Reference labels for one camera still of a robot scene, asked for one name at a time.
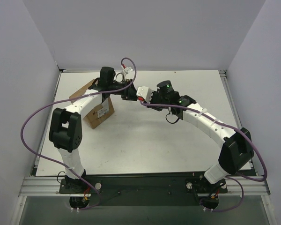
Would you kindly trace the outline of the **brown cardboard express box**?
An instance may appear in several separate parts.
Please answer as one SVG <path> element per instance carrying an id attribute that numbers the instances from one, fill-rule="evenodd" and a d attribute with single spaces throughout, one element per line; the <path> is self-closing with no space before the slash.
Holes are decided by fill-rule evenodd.
<path id="1" fill-rule="evenodd" d="M 74 100 L 76 97 L 80 97 L 82 95 L 85 95 L 87 90 L 92 84 L 97 84 L 97 81 L 95 79 L 91 80 L 87 84 L 85 84 L 83 87 L 78 89 L 75 93 L 73 93 L 69 99 L 71 100 L 72 105 L 76 103 L 76 101 L 86 101 L 88 98 L 95 98 L 98 99 L 98 95 L 90 96 L 88 98 L 81 98 Z M 87 110 L 83 111 L 82 118 L 85 120 L 85 122 L 92 128 L 95 129 L 100 124 L 102 124 L 104 121 L 106 121 L 113 113 L 115 112 L 111 98 L 102 98 L 99 104 L 94 105 L 93 107 L 87 107 Z"/>

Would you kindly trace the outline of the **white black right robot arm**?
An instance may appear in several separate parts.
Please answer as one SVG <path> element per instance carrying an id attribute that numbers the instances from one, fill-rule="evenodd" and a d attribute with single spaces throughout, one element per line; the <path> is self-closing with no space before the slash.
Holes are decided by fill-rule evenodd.
<path id="1" fill-rule="evenodd" d="M 221 148 L 218 162 L 207 169 L 204 178 L 215 184 L 227 175 L 236 174 L 254 156 L 253 148 L 247 139 L 234 129 L 226 127 L 222 121 L 207 112 L 188 95 L 181 96 L 169 80 L 157 84 L 157 90 L 139 88 L 142 97 L 150 108 L 157 111 L 166 105 L 170 113 L 179 119 L 193 124 L 209 136 Z"/>

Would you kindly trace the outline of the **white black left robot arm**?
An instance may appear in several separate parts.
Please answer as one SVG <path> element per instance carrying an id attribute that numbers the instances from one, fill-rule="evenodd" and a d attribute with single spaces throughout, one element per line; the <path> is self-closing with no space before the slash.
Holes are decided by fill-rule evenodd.
<path id="1" fill-rule="evenodd" d="M 56 108 L 52 113 L 49 140 L 61 154 L 63 163 L 67 165 L 66 183 L 74 192 L 81 193 L 86 189 L 86 176 L 80 160 L 78 147 L 82 141 L 82 120 L 92 116 L 95 124 L 99 124 L 99 114 L 111 103 L 111 94 L 120 95 L 123 100 L 136 101 L 136 88 L 132 79 L 126 75 L 132 72 L 131 67 L 123 67 L 122 80 L 116 80 L 117 74 L 112 67 L 102 67 L 100 76 L 70 96 L 71 104 L 65 108 Z"/>

